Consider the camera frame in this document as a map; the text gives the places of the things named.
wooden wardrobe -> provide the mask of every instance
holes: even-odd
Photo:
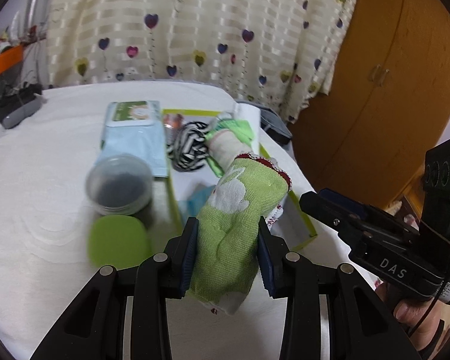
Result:
[[[385,207],[450,117],[450,14],[440,0],[357,0],[330,95],[303,110],[296,160],[316,190]]]

black and white striped fabric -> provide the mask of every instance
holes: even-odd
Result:
[[[209,156],[205,135],[209,131],[209,125],[203,122],[190,122],[181,127],[175,141],[167,149],[176,169],[192,172],[205,165]]]

wardrobe handle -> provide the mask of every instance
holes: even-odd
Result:
[[[372,82],[375,81],[375,78],[376,78],[377,73],[380,70],[380,68],[381,68],[381,66],[378,64],[377,66],[375,66],[372,69],[372,72],[370,73],[370,78],[369,78],[370,81],[372,81]]]
[[[389,69],[385,69],[382,73],[382,75],[380,76],[380,81],[378,82],[378,86],[383,86],[383,83],[385,82],[385,77],[387,77],[387,74],[390,70]]]

green lid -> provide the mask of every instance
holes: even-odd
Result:
[[[145,226],[137,218],[108,215],[95,221],[88,240],[88,255],[97,266],[125,269],[152,255]]]

finger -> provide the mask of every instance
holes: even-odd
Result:
[[[385,299],[387,299],[387,283],[380,284],[375,289],[375,293],[378,295],[382,302],[385,302]]]
[[[415,326],[423,314],[427,311],[429,302],[414,302],[413,300],[401,300],[395,308],[396,319],[407,326]],[[422,350],[432,340],[440,323],[440,304],[437,303],[418,327],[410,340],[417,350]]]

